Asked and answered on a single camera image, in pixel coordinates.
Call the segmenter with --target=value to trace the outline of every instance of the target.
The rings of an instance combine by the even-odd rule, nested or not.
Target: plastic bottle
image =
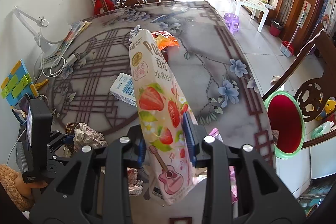
[[[333,127],[333,125],[334,125],[334,122],[327,121],[323,123],[322,125],[318,126],[311,132],[311,138],[315,139],[317,137],[322,136],[323,134],[328,133]]]

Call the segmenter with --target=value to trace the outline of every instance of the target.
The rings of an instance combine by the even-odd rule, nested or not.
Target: orange snack wrapper
[[[160,51],[162,51],[167,46],[176,45],[180,47],[178,40],[167,31],[152,32],[152,37],[154,38]]]
[[[182,130],[182,116],[196,119],[151,33],[131,38],[129,57],[142,134],[162,199],[171,205],[196,185]]]

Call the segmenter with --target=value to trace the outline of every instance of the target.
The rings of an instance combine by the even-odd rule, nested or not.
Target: plastic stool
[[[229,32],[233,33],[239,31],[239,17],[232,13],[225,13],[223,19],[226,21],[226,25],[229,28]]]

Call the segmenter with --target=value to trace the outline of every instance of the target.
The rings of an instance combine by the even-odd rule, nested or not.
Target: yellow green toy panel
[[[39,96],[23,60],[19,60],[8,77],[4,79],[1,90],[2,98],[7,99],[11,108],[13,108],[25,94],[28,94],[30,98]]]

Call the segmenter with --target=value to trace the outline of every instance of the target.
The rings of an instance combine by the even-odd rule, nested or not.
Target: cardboard box
[[[122,100],[130,105],[137,106],[134,97],[133,80],[130,75],[120,73],[118,78],[114,81],[110,91],[119,100]]]

